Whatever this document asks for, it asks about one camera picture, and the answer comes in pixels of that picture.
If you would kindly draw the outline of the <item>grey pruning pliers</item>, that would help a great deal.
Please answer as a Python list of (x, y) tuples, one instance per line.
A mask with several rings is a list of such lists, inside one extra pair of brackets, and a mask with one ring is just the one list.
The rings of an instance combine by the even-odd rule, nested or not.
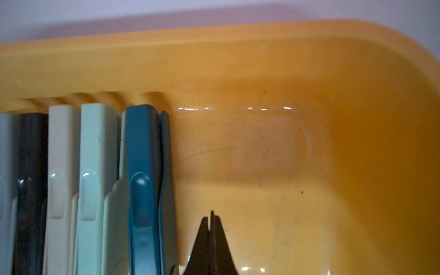
[(19, 118), (1, 113), (1, 274), (11, 275), (14, 263), (18, 200)]

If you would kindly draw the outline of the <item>yellow plastic storage tray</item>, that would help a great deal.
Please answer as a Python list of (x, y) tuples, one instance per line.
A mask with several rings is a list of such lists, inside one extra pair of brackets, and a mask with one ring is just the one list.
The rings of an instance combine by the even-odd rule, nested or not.
[(440, 272), (440, 65), (332, 19), (1, 45), (1, 111), (151, 104), (171, 122), (180, 268), (221, 217), (243, 275)]

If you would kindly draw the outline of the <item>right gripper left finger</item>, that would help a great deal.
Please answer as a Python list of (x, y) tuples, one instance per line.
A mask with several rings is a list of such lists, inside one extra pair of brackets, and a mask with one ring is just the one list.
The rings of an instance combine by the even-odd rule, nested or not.
[(209, 275), (209, 257), (208, 218), (203, 217), (184, 275)]

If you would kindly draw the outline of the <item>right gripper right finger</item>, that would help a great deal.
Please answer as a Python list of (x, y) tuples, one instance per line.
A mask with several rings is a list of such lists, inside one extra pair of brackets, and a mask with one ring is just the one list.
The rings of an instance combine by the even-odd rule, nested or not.
[(221, 219), (213, 211), (210, 214), (209, 272), (210, 275), (238, 275)]

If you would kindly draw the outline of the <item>beige pruning pliers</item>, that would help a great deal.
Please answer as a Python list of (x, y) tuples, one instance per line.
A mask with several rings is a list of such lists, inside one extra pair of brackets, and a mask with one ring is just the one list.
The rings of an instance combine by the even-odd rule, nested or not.
[(45, 275), (71, 275), (74, 271), (80, 123), (80, 108), (49, 107)]

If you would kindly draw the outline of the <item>black pruning pliers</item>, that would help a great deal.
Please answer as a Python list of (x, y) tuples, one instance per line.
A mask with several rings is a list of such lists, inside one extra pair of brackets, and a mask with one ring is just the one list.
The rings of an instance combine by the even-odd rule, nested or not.
[(19, 116), (15, 275), (41, 275), (48, 198), (48, 115)]

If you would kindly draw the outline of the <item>teal pliers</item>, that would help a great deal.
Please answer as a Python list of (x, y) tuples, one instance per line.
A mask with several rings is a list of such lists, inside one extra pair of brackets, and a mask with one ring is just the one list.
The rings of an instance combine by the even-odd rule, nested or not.
[(177, 275), (179, 257), (170, 119), (152, 105), (126, 109), (129, 271)]

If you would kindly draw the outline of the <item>light green pliers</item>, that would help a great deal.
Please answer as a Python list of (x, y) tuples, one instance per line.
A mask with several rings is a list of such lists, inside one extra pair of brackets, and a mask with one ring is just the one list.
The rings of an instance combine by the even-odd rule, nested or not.
[(121, 226), (125, 199), (119, 179), (119, 116), (100, 103), (81, 107), (80, 179), (76, 275), (126, 275), (127, 233)]

